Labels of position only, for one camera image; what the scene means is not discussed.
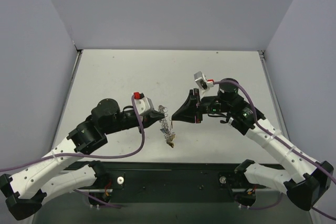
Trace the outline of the large metal keyring band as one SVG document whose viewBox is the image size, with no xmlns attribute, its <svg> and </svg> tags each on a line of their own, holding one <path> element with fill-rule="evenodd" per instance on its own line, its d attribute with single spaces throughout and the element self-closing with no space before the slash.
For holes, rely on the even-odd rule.
<svg viewBox="0 0 336 224">
<path fill-rule="evenodd" d="M 167 114 L 167 110 L 166 110 L 166 107 L 163 106 L 163 105 L 159 105 L 158 106 L 158 111 L 161 112 L 161 113 L 164 113 L 165 114 L 165 118 L 160 120 L 159 122 L 161 123 L 161 129 L 167 129 L 169 130 L 169 132 L 167 134 L 163 133 L 164 135 L 164 139 L 165 139 L 165 142 L 166 142 L 166 139 L 171 136 L 171 135 L 174 135 L 176 136 L 176 134 L 170 129 L 170 125 L 168 124 L 168 114 Z"/>
</svg>

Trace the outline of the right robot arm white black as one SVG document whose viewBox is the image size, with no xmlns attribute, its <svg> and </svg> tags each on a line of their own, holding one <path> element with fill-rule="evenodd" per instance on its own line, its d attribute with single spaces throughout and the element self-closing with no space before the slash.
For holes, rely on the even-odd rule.
<svg viewBox="0 0 336 224">
<path fill-rule="evenodd" d="M 235 169 L 247 183 L 261 185 L 286 194 L 298 208 L 309 211 L 335 183 L 333 166 L 319 162 L 296 147 L 281 130 L 275 128 L 256 109 L 246 90 L 232 78 L 221 81 L 195 74 L 197 88 L 189 91 L 186 101 L 172 115 L 172 121 L 201 123 L 204 115 L 221 118 L 240 134 L 254 141 L 282 169 L 274 169 L 245 160 Z"/>
</svg>

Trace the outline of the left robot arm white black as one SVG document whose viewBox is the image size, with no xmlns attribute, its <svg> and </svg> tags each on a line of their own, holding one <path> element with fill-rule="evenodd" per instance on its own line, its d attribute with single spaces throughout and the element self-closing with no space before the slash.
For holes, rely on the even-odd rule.
<svg viewBox="0 0 336 224">
<path fill-rule="evenodd" d="M 46 202 L 78 188 L 109 189 L 113 179 L 99 160 L 88 162 L 73 172 L 61 174 L 61 171 L 107 144 L 109 134 L 134 127 L 144 134 L 145 128 L 165 118 L 143 94 L 135 93 L 131 101 L 130 106 L 121 110 L 116 100 L 101 100 L 91 114 L 41 160 L 26 165 L 16 174 L 2 174 L 1 192 L 12 216 L 24 220 Z"/>
</svg>

